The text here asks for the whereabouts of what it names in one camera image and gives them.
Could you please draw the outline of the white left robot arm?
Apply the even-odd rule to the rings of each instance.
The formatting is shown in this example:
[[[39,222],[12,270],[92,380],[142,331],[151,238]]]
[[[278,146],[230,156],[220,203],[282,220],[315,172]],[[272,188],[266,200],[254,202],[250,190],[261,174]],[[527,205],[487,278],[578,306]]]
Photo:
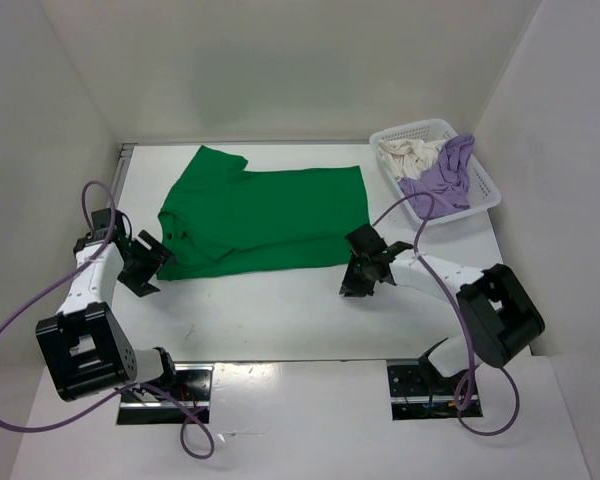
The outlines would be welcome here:
[[[150,279],[172,253],[145,230],[137,239],[115,233],[110,243],[105,235],[101,229],[77,240],[74,255],[81,272],[56,314],[37,323],[36,338],[54,386],[67,402],[132,384],[169,399],[180,385],[170,354],[162,347],[134,349],[111,303],[118,283],[139,298],[157,293]]]

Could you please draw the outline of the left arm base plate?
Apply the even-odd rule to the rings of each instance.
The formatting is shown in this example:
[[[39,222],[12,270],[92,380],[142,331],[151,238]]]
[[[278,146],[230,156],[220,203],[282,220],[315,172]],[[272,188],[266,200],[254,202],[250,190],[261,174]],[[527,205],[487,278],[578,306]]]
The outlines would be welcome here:
[[[176,380],[168,390],[171,397],[192,411],[203,424],[209,422],[214,366],[176,362]],[[124,393],[118,407],[116,424],[121,426],[176,425],[184,413],[161,394],[136,387]]]

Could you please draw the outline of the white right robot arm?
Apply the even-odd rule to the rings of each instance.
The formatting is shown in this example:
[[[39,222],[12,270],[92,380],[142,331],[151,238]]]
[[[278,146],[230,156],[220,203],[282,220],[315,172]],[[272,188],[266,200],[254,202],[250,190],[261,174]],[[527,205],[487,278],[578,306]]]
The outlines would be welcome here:
[[[376,284],[387,283],[446,301],[460,315],[461,334],[435,344],[419,359],[419,382],[430,393],[444,391],[472,365],[506,366],[545,331],[535,304],[504,264],[480,269],[422,253],[407,242],[389,245],[369,224],[346,241],[351,256],[341,296],[372,296]]]

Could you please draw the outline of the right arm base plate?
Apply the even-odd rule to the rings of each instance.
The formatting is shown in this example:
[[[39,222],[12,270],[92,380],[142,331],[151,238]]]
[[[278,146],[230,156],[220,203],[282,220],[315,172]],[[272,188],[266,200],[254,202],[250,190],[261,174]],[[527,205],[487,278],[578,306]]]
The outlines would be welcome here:
[[[389,361],[386,370],[394,421],[457,417],[454,392],[462,374],[429,375],[416,359]]]

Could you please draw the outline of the green t shirt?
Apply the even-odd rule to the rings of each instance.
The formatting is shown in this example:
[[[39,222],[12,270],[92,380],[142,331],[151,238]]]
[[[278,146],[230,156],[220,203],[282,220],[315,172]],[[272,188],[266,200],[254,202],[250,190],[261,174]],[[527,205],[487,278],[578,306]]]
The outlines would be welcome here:
[[[173,258],[161,281],[323,268],[349,260],[347,234],[368,223],[360,167],[251,171],[200,147],[158,213]]]

